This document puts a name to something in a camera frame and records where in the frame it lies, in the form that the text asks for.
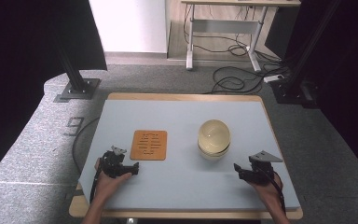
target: orange coaster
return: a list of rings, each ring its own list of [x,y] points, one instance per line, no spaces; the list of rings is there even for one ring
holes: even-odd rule
[[[164,161],[167,132],[137,130],[133,134],[130,158],[135,161]]]

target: forearm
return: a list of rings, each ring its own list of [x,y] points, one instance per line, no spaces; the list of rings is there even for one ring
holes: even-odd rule
[[[267,207],[275,224],[290,224],[289,219],[281,208],[281,203],[276,198],[264,198],[262,202]]]
[[[103,213],[105,201],[100,198],[95,198],[89,205],[89,210],[83,219],[82,224],[99,224],[101,223],[101,215]]]

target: gray carpet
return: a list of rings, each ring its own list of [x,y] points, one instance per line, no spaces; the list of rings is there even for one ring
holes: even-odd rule
[[[215,67],[193,72],[176,65],[110,65],[108,69],[81,72],[83,77],[102,80],[92,100],[54,103],[68,79],[61,75],[46,83],[39,107],[0,163],[0,223],[80,222],[68,213],[79,178],[72,156],[76,124],[83,120],[81,127],[85,127],[98,118],[109,93],[203,93],[214,84]],[[219,76],[232,75],[240,76],[231,70]],[[295,223],[358,223],[358,160],[345,141],[320,110],[278,105],[265,83],[257,94],[264,101],[304,210],[304,217]],[[74,155],[80,168],[97,123],[77,138]]]

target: white desk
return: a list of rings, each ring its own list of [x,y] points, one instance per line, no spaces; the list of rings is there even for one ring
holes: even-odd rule
[[[220,161],[206,161],[198,152],[198,129],[208,119],[221,119],[231,130],[229,152]],[[253,188],[239,180],[233,167],[235,162],[250,169],[248,156],[262,149],[282,157],[259,97],[141,93],[112,93],[105,102],[79,180],[85,196],[74,197],[72,216],[87,212],[96,159],[113,144],[131,148],[135,130],[167,131],[167,158],[140,161],[139,174],[107,203],[105,216],[270,218]],[[136,163],[127,154],[123,163]],[[276,163],[274,169],[285,185],[287,216],[301,218],[285,164]]]
[[[182,3],[191,5],[190,31],[186,56],[187,70],[193,69],[193,33],[203,32],[253,35],[252,43],[246,49],[256,72],[260,72],[261,68],[255,57],[255,45],[260,36],[268,7],[299,7],[301,4],[299,0],[182,0]],[[194,18],[196,5],[254,6],[263,7],[263,10],[258,21],[199,20]]]

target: white wall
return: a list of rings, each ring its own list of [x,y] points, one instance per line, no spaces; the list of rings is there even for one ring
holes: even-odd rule
[[[165,0],[89,0],[105,52],[167,53]]]

